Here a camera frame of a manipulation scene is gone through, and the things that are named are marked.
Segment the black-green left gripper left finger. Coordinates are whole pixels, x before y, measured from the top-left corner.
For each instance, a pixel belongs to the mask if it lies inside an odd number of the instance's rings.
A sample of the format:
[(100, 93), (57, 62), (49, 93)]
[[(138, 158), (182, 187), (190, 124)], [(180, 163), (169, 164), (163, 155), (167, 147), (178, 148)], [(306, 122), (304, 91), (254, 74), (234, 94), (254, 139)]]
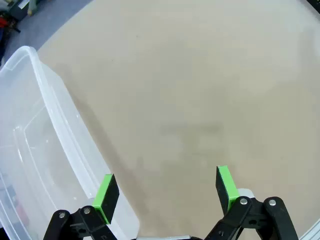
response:
[(113, 174), (106, 174), (91, 205), (70, 213), (54, 212), (44, 235), (45, 240), (115, 240), (109, 228), (112, 223), (120, 190)]

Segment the black-green left gripper right finger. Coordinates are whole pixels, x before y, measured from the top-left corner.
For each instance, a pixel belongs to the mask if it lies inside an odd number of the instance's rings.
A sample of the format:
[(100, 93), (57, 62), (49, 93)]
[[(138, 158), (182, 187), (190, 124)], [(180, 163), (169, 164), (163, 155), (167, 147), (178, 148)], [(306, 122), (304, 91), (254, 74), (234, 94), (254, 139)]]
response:
[(229, 168), (216, 167), (215, 187), (221, 204), (220, 219), (206, 240), (237, 240), (244, 229), (254, 229), (262, 240), (297, 240), (284, 201), (272, 196), (263, 202), (248, 193), (240, 194)]

